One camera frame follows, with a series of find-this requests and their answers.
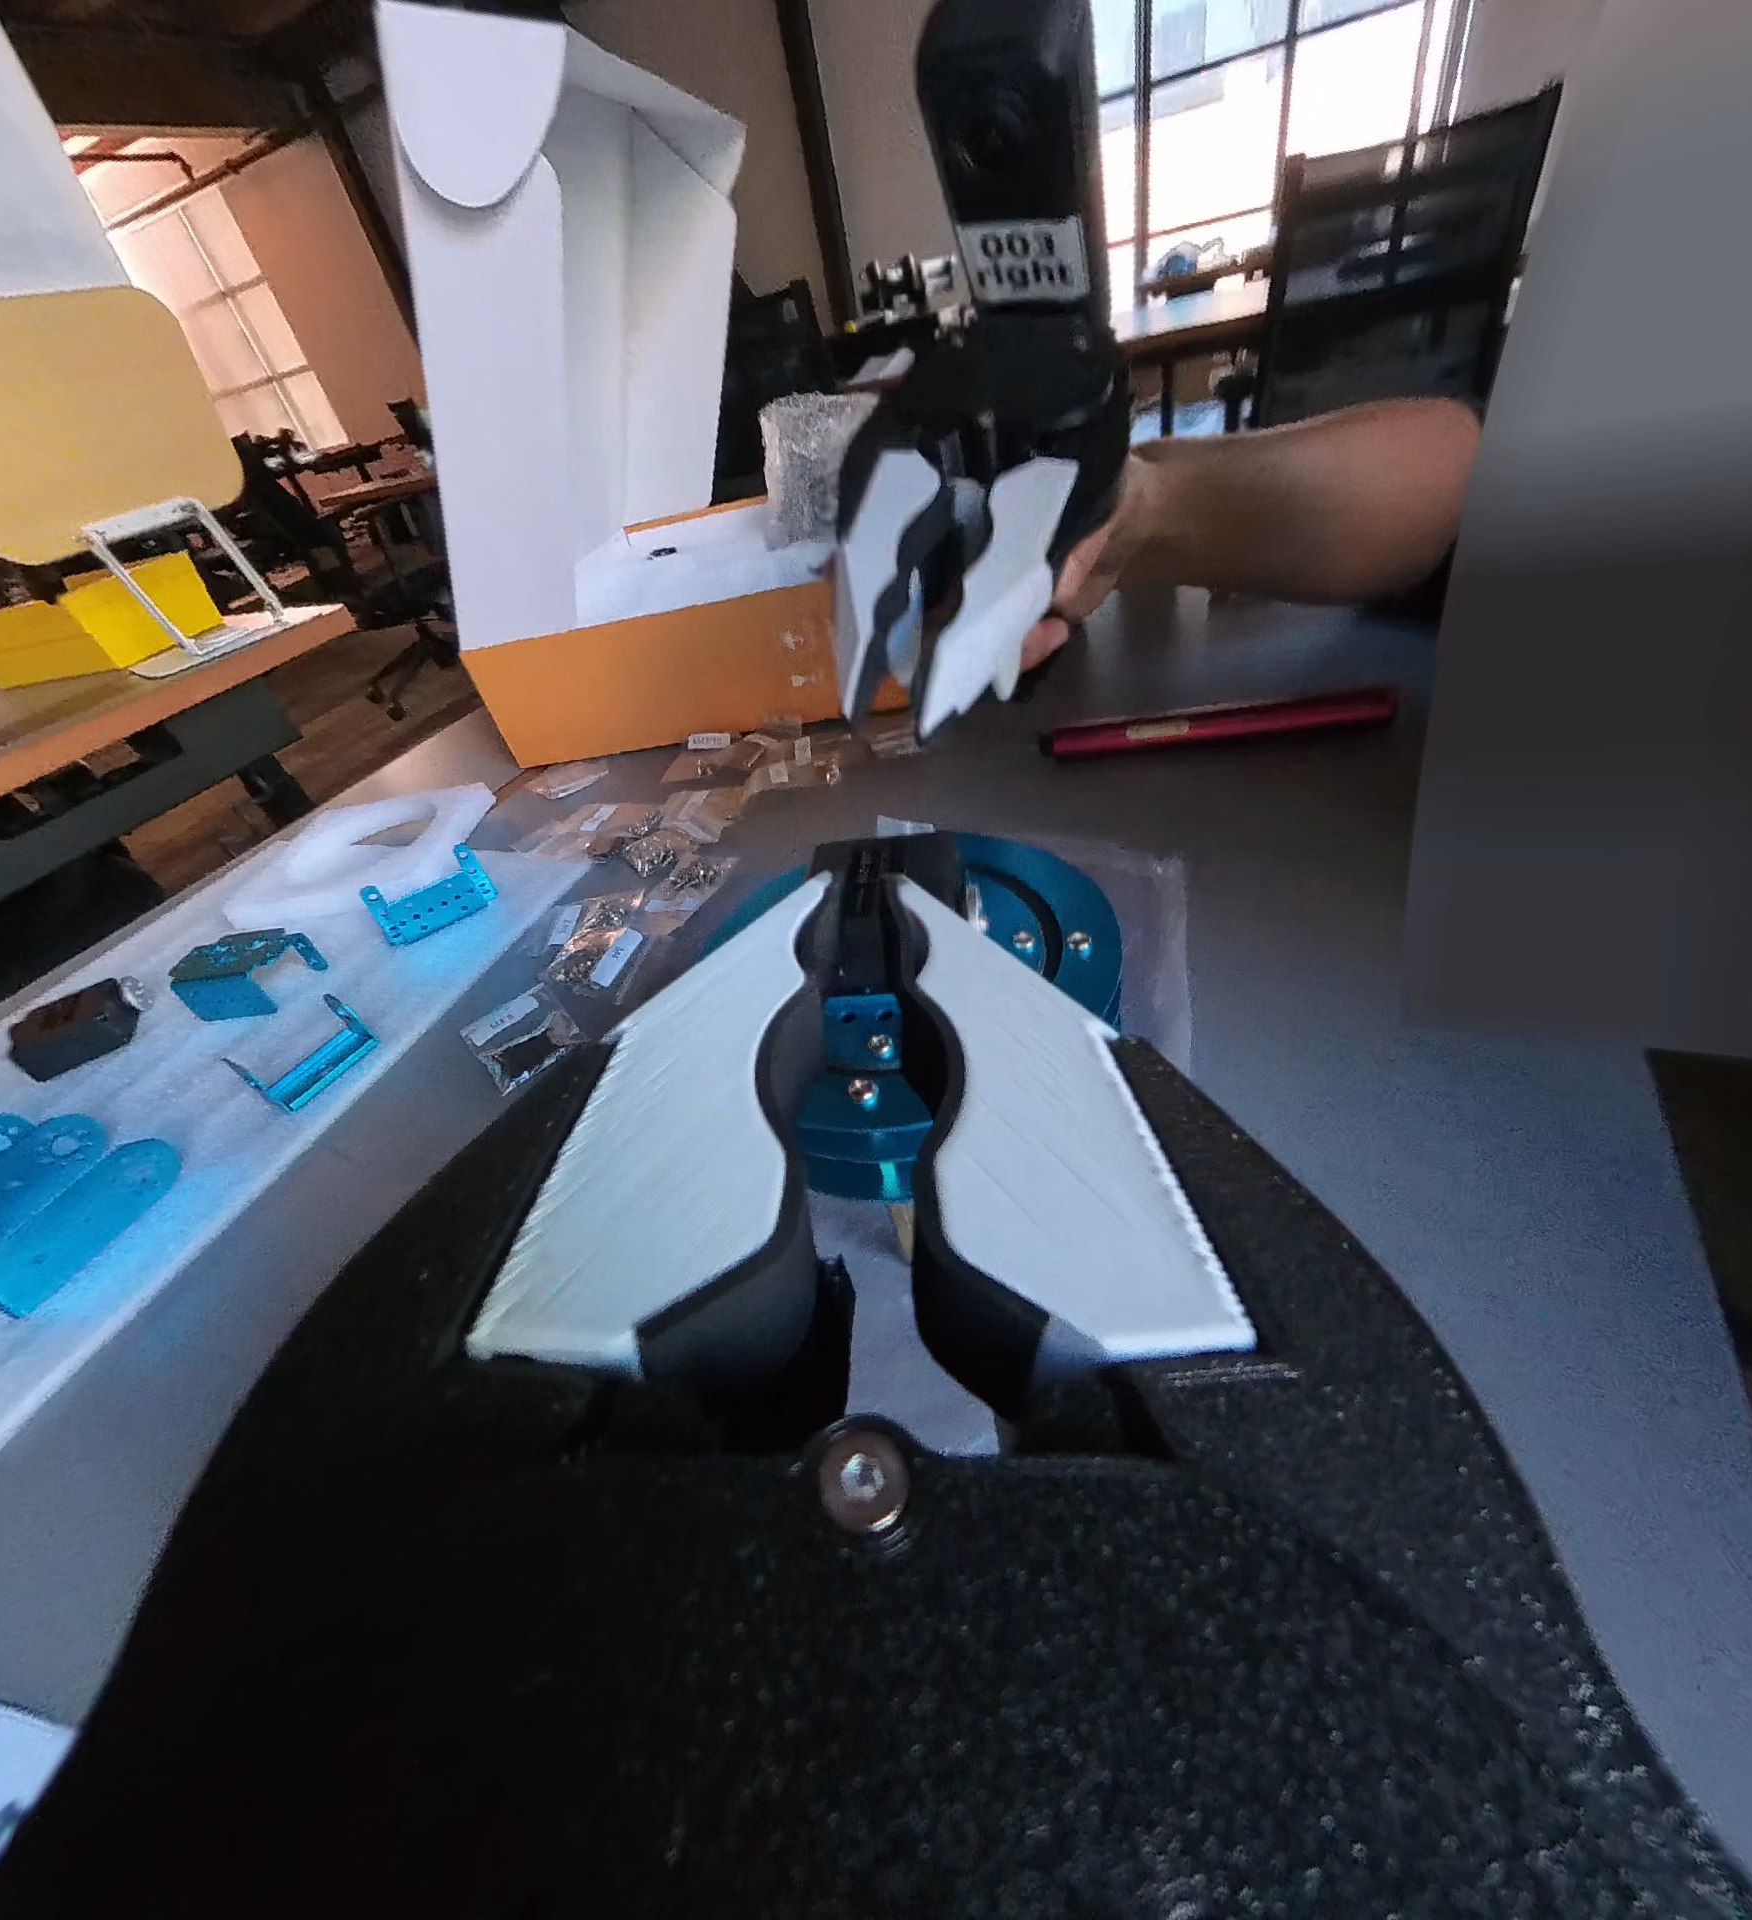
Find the person's right forearm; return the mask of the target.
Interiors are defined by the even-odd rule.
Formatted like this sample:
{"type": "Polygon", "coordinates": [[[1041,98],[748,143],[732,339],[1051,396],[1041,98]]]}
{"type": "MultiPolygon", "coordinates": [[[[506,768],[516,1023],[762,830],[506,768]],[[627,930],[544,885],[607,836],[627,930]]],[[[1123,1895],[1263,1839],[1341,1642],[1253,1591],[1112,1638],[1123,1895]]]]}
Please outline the person's right forearm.
{"type": "Polygon", "coordinates": [[[1431,396],[1151,441],[1120,580],[1347,607],[1419,589],[1455,549],[1480,436],[1477,408],[1431,396]]]}

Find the yellow bin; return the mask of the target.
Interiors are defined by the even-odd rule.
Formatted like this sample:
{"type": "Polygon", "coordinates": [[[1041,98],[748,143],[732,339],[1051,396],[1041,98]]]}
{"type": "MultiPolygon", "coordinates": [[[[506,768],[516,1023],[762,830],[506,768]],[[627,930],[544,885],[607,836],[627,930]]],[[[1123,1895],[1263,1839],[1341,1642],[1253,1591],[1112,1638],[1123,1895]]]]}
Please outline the yellow bin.
{"type": "MultiPolygon", "coordinates": [[[[131,563],[127,572],[184,638],[198,639],[224,625],[190,552],[131,563]]],[[[0,689],[135,668],[172,645],[158,617],[105,566],[74,580],[52,602],[29,599],[0,607],[0,689]]]]}

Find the overlapping blue flat plates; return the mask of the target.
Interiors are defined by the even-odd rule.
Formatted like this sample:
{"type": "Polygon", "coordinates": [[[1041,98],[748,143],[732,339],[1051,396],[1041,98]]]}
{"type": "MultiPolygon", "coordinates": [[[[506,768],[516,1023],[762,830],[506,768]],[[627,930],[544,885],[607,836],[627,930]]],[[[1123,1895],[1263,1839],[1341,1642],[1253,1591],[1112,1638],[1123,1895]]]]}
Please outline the overlapping blue flat plates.
{"type": "Polygon", "coordinates": [[[183,1161],[159,1139],[112,1144],[101,1122],[0,1114],[0,1313],[23,1319],[162,1199],[183,1161]]]}

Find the wooden side table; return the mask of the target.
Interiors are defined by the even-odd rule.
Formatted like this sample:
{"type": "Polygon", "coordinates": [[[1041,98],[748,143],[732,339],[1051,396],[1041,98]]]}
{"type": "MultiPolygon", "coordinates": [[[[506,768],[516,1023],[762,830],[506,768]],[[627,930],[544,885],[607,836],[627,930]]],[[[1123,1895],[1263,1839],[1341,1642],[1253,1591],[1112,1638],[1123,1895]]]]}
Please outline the wooden side table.
{"type": "Polygon", "coordinates": [[[243,621],[247,647],[172,677],[107,668],[0,689],[0,799],[116,743],[139,746],[145,754],[143,766],[123,781],[0,839],[0,901],[230,778],[240,779],[276,828],[305,816],[313,803],[278,761],[300,730],[265,679],[353,630],[349,611],[304,607],[283,629],[243,621]]]}

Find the blue round turntable base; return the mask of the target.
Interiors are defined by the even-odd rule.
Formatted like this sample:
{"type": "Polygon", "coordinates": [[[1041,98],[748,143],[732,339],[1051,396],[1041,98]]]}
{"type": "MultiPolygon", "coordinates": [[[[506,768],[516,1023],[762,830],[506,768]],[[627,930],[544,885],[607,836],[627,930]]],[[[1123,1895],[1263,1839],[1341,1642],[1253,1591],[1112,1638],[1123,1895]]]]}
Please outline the blue round turntable base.
{"type": "MultiPolygon", "coordinates": [[[[930,830],[936,828],[887,823],[880,836],[930,830]]],[[[966,875],[959,913],[1029,973],[1115,1028],[1123,948],[1104,892],[1053,851],[982,833],[956,835],[966,875]]],[[[725,913],[711,944],[721,948],[796,892],[810,866],[812,861],[754,885],[725,913]]],[[[823,998],[823,1029],[824,1064],[795,1126],[810,1184],[826,1195],[909,1207],[913,1161],[935,1112],[908,1078],[901,1002],[897,994],[823,998]]]]}

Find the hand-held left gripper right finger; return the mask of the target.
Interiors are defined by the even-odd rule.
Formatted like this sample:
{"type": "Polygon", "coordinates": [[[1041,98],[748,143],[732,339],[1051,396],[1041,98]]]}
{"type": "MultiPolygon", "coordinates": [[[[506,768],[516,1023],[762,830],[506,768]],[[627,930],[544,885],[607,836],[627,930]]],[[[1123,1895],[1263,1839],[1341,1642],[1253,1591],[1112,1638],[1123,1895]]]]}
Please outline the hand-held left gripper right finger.
{"type": "Polygon", "coordinates": [[[1117,1366],[1252,1355],[1256,1327],[1123,1073],[1117,1033],[916,881],[892,883],[911,1036],[940,1069],[911,1301],[1002,1419],[1117,1366]]]}

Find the cream rounded panel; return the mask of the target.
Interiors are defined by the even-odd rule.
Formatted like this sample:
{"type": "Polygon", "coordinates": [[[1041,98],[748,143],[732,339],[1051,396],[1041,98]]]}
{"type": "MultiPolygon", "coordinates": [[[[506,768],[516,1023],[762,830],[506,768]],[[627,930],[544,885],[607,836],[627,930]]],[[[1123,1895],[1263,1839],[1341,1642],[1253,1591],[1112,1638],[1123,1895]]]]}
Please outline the cream rounded panel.
{"type": "Polygon", "coordinates": [[[0,557],[46,564],[115,516],[240,496],[181,322],[137,287],[0,297],[0,557]]]}

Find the black servo motor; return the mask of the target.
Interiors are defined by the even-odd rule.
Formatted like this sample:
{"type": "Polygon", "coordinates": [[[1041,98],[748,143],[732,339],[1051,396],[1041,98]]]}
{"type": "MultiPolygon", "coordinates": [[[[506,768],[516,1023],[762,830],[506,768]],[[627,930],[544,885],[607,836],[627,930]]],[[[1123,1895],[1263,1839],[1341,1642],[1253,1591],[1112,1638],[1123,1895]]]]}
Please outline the black servo motor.
{"type": "Polygon", "coordinates": [[[33,1080],[50,1084],[135,1042],[146,1002],[131,977],[105,977],[50,998],[9,1026],[9,1057],[33,1080]]]}
{"type": "Polygon", "coordinates": [[[824,1001],[894,994],[911,977],[920,938],[894,907],[897,880],[913,881],[947,908],[964,903],[961,839],[949,830],[823,842],[810,875],[830,881],[805,932],[810,973],[824,1001]]]}

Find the blue perforated U bracket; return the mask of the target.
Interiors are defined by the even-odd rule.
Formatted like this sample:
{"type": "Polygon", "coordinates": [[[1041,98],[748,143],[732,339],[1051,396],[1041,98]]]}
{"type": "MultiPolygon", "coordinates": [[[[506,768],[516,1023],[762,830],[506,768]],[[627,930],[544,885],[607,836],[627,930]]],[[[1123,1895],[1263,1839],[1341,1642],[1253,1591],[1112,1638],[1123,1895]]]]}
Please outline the blue perforated U bracket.
{"type": "Polygon", "coordinates": [[[362,905],[389,948],[413,948],[431,938],[493,907],[498,899],[498,883],[465,842],[456,842],[455,869],[448,875],[415,892],[389,899],[377,885],[362,887],[362,905]]]}

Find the black mesh office chair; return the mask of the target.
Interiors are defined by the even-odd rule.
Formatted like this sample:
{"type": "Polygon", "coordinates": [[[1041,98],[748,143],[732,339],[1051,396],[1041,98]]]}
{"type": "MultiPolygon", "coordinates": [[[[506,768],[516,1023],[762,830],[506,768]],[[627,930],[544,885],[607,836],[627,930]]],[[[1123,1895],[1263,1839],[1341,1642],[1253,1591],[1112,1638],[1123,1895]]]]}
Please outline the black mesh office chair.
{"type": "Polygon", "coordinates": [[[1256,427],[1401,396],[1486,406],[1561,93],[1288,162],[1256,427]]]}
{"type": "Polygon", "coordinates": [[[732,273],[721,432],[711,498],[717,506],[764,492],[760,408],[789,395],[836,395],[832,362],[805,280],[754,293],[732,273]]]}

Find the orange white cardboard box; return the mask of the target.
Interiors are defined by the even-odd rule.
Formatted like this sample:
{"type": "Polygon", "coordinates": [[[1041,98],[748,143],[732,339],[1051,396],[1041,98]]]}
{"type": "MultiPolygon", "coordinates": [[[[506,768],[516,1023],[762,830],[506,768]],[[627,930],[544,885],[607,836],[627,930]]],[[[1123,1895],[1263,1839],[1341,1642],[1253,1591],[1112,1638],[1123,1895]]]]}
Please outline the orange white cardboard box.
{"type": "Polygon", "coordinates": [[[464,666],[525,766],[842,714],[829,544],[711,506],[745,131],[569,28],[378,4],[464,666]]]}

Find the person's right hand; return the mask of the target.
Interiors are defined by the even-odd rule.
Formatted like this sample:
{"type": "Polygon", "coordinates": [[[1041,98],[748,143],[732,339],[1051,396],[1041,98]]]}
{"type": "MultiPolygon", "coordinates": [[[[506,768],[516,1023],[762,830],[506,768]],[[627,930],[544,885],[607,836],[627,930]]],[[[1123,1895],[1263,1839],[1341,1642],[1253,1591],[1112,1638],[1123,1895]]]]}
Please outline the person's right hand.
{"type": "Polygon", "coordinates": [[[1050,607],[1022,644],[1014,699],[1026,699],[1071,635],[1161,552],[1176,557],[1174,441],[1151,441],[1125,463],[1108,518],[1067,557],[1050,607]]]}

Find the pile of small screw bags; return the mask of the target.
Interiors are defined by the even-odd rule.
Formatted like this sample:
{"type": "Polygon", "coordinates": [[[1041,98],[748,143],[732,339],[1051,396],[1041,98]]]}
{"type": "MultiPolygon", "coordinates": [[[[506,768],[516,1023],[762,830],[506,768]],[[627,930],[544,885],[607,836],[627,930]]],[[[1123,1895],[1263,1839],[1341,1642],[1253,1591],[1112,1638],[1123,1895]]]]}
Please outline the pile of small screw bags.
{"type": "Polygon", "coordinates": [[[805,729],[775,716],[751,733],[690,734],[657,797],[593,799],[583,776],[605,773],[599,763],[536,779],[540,797],[583,797],[526,846],[577,878],[530,941],[526,992],[461,1033],[498,1089],[526,1089],[669,973],[682,934],[740,872],[727,836],[750,803],[836,785],[871,759],[871,746],[842,724],[805,729]]]}

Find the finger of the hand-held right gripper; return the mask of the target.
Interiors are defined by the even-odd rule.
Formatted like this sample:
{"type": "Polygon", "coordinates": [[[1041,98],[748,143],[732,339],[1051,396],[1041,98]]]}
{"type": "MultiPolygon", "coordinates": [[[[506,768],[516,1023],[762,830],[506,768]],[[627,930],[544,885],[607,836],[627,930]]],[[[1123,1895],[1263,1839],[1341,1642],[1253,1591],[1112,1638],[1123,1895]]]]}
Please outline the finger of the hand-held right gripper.
{"type": "Polygon", "coordinates": [[[913,696],[916,737],[928,742],[986,692],[1005,700],[1022,675],[1026,638],[1051,606],[1051,542],[1076,486],[1080,463],[1039,456],[1006,470],[987,492],[989,533],[961,582],[956,613],[926,642],[913,696]]]}
{"type": "Polygon", "coordinates": [[[886,679],[911,690],[926,621],[923,586],[954,529],[938,468],[913,446],[852,446],[840,481],[834,660],[849,721],[886,679]]]}

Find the teal multi-hole bracket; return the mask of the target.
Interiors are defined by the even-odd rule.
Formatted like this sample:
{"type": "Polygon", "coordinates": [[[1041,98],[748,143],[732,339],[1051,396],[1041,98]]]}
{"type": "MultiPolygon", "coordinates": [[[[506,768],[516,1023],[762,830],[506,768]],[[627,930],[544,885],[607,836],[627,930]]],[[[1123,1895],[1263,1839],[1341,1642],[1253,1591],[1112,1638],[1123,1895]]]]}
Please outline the teal multi-hole bracket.
{"type": "Polygon", "coordinates": [[[295,954],[310,971],[325,973],[327,957],[304,932],[283,926],[233,930],[192,948],[171,968],[172,994],[201,1021],[235,1021],[278,1011],[260,973],[295,954]]]}

